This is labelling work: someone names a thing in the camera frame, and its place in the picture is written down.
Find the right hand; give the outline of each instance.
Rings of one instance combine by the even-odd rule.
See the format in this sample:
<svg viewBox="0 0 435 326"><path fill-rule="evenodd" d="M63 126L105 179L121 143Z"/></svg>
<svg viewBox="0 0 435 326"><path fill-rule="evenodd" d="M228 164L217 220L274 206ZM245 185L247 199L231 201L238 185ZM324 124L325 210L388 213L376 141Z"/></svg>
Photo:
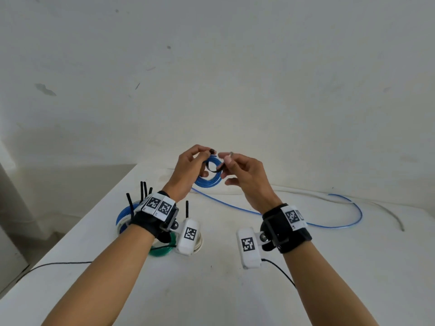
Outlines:
<svg viewBox="0 0 435 326"><path fill-rule="evenodd" d="M232 158L229 152L220 152L218 156L224 159L227 166L220 177L224 179L236 175L236 178L228 178L225 185L240 186L252 208L264 214L282 204L269 183L261 161L238 153L234 153Z"/></svg>

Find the forearm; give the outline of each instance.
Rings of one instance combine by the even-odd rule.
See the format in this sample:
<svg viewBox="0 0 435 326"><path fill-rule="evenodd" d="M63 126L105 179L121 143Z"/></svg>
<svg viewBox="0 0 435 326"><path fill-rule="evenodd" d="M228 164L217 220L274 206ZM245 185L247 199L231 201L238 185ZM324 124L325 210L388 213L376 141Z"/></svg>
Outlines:
<svg viewBox="0 0 435 326"><path fill-rule="evenodd" d="M130 225L53 308L42 326L107 326L117 318L148 256L154 236Z"/></svg>
<svg viewBox="0 0 435 326"><path fill-rule="evenodd" d="M312 242L283 256L313 326L378 326Z"/></svg>

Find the blue wire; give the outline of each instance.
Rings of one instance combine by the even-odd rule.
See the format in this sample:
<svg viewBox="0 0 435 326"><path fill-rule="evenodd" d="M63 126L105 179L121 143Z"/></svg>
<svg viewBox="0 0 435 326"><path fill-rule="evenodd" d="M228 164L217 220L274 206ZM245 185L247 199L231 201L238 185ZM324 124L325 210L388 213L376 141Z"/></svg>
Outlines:
<svg viewBox="0 0 435 326"><path fill-rule="evenodd" d="M210 163L214 163L216 166L219 166L222 162L216 158L216 156L211 155L206 161L210 162ZM205 180L202 177L199 177L196 179L195 184L198 185L200 188L211 188L215 185L218 185L219 182L221 181L220 178L220 174L222 172L218 172L216 173L216 175L210 179L210 180Z"/></svg>
<svg viewBox="0 0 435 326"><path fill-rule="evenodd" d="M231 207L231 208L234 208L234 209L240 210L240 211L242 211L242 212L247 212L247 213L255 214L255 215L261 215L260 213L253 212L252 210L243 209L243 208L240 208L240 207L237 207L237 206L233 206L233 205L230 205L229 203L226 203L226 202L220 201L220 200L218 200L218 199L216 199L216 198L210 197L209 195L207 195L207 194L205 194L205 193L203 193L203 192L201 192L201 191L198 191L198 190L196 190L196 189L194 189L194 188L192 188L192 190L195 191L195 192L197 192L197 193L199 193L199 194L201 194L201 195L203 195L204 197L207 197L207 198L209 198L209 199L211 199L211 200L213 200L213 201L219 202L219 203L221 203L222 205L225 205L225 206L228 206L228 207ZM339 194L329 193L328 196L336 196L336 197L340 197L340 198L346 199L347 201L352 202L351 199L348 199L348 198L346 198L346 197L344 197L344 196L340 196ZM358 211L359 211L359 219L358 219L357 221L351 223L351 224L347 224L347 225L339 225L339 226L325 226L325 225L319 225L319 224L308 223L308 222L307 222L307 224L312 225L312 226L316 226L316 227L318 227L318 228L322 228L322 229L344 229L344 228L350 228L351 226L354 226L354 225L360 223L361 220L362 220L362 210L361 210L361 208L359 208L358 205L357 205L356 203L354 203L354 202L352 202L352 204L353 204L353 205L358 209Z"/></svg>

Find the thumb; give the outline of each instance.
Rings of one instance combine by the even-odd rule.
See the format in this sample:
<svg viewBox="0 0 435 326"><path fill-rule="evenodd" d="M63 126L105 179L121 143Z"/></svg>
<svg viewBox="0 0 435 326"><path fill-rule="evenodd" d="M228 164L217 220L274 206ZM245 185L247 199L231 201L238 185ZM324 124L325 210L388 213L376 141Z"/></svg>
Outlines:
<svg viewBox="0 0 435 326"><path fill-rule="evenodd" d="M211 156L210 151L199 152L198 155L196 156L196 158L194 159L194 162L196 162L196 163L203 163L210 156Z"/></svg>
<svg viewBox="0 0 435 326"><path fill-rule="evenodd" d="M238 178L241 178L246 174L246 171L242 170L239 164L235 162L233 159L231 159L230 156L225 156L224 163L227 166L227 168L230 170L230 172L232 172Z"/></svg>

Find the left hand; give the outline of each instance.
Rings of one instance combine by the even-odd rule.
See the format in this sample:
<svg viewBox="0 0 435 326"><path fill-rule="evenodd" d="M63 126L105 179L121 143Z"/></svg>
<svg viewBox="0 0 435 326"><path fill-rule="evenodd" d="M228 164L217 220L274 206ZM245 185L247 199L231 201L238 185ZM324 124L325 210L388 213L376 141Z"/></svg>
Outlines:
<svg viewBox="0 0 435 326"><path fill-rule="evenodd" d="M168 183L163 187L171 199L179 202L185 198L198 176L207 177L204 161L211 155L210 148L194 145L178 157L177 165Z"/></svg>

